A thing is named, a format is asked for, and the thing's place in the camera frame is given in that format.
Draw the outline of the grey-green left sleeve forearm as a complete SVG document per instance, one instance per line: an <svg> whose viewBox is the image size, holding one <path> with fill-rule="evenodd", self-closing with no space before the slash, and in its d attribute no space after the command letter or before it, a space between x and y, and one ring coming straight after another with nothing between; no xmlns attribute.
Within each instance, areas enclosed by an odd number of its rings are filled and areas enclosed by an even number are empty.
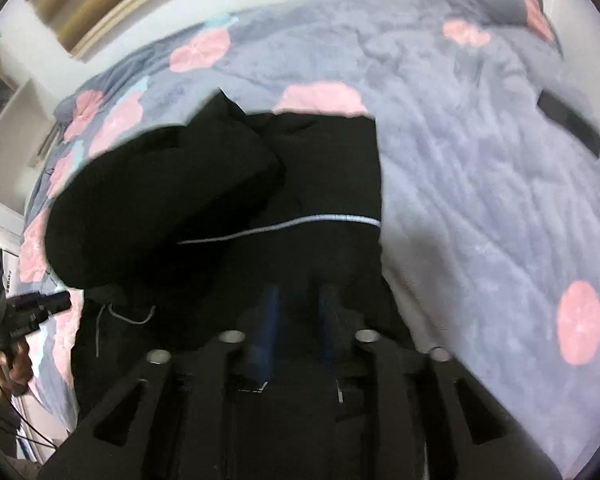
<svg viewBox="0 0 600 480"><path fill-rule="evenodd" d="M40 465L30 460L20 460L17 454L16 434L20 428L20 418L12 410L10 403L0 393L0 450L6 456L10 466L23 479L36 479Z"/></svg>

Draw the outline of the person's left hand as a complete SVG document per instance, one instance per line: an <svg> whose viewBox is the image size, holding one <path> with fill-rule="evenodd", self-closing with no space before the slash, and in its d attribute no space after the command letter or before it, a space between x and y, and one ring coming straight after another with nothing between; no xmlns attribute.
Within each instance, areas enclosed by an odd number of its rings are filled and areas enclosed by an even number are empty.
<svg viewBox="0 0 600 480"><path fill-rule="evenodd" d="M15 385L28 390L33 377L32 362L29 356L29 345L25 339L17 341L12 364L8 364L7 356L0 350L0 400L8 401Z"/></svg>

